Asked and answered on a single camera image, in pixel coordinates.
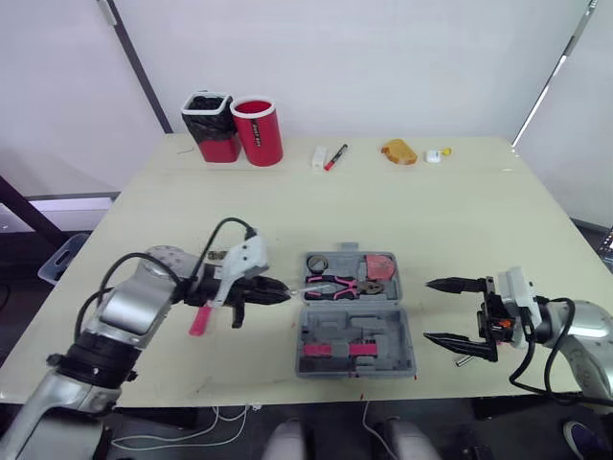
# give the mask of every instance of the pink pliers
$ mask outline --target pink pliers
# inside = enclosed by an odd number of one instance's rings
[[[355,278],[349,276],[334,276],[334,275],[316,275],[307,276],[306,282],[310,283],[334,283],[344,286],[344,289],[337,290],[333,293],[318,292],[310,290],[305,292],[306,300],[353,300],[358,294],[379,294],[383,292],[384,286],[376,281],[356,281]]]

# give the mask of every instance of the marker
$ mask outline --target marker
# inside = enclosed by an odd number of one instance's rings
[[[347,147],[348,147],[347,144],[343,144],[343,146],[338,150],[338,152],[336,152],[336,154],[332,156],[332,159],[324,167],[326,171],[329,171],[332,169],[332,166],[334,166],[334,163],[336,163],[338,159],[341,157],[341,155],[345,153],[345,150],[347,149]]]

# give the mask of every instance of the table surface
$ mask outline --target table surface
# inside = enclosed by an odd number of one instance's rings
[[[331,172],[313,172],[315,146],[350,149]],[[378,153],[384,139],[285,139],[284,161],[258,169],[244,158],[205,164],[190,136],[168,135],[97,227],[0,370],[0,400],[22,403],[47,372],[45,357],[65,352],[83,300],[124,253],[171,244],[199,253],[216,223],[238,216],[268,244],[267,275],[297,287],[304,254],[359,242],[393,252],[418,366],[416,379],[299,379],[294,361],[299,299],[247,305],[232,330],[231,309],[216,312],[210,330],[188,335],[195,309],[179,304],[137,362],[122,406],[205,406],[497,396],[521,393],[508,376],[524,352],[499,347],[500,359],[456,355],[423,338],[453,332],[477,338],[476,294],[428,289],[445,276],[495,275],[514,265],[545,296],[598,303],[613,312],[611,275],[510,144],[497,138],[407,139],[418,152],[453,148],[440,164],[400,166]],[[241,230],[224,227],[217,249]],[[136,262],[114,276],[129,276]],[[548,350],[539,347],[523,379],[542,386]],[[577,389],[561,357],[555,389]]]

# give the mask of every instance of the gray tool case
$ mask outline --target gray tool case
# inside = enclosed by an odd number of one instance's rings
[[[296,356],[299,377],[407,378],[417,372],[407,314],[398,304],[402,291],[396,258],[390,252],[359,252],[357,249],[357,243],[343,243],[337,252],[307,253],[305,281],[319,274],[366,281],[366,255],[390,258],[395,266],[394,275],[389,281],[376,280],[384,286],[383,292],[361,294],[354,300],[316,300],[312,298],[313,294],[303,292],[306,306],[300,313]],[[318,267],[317,273],[311,272],[307,266],[311,256],[323,256],[327,260]],[[343,286],[333,285],[319,292],[331,294],[342,289]],[[358,353],[353,354],[350,350],[358,350]],[[370,352],[361,356],[359,350]]]

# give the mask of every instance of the yellow sponge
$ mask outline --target yellow sponge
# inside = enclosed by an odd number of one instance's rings
[[[399,165],[412,165],[418,161],[418,156],[402,139],[392,139],[381,148],[381,153]]]

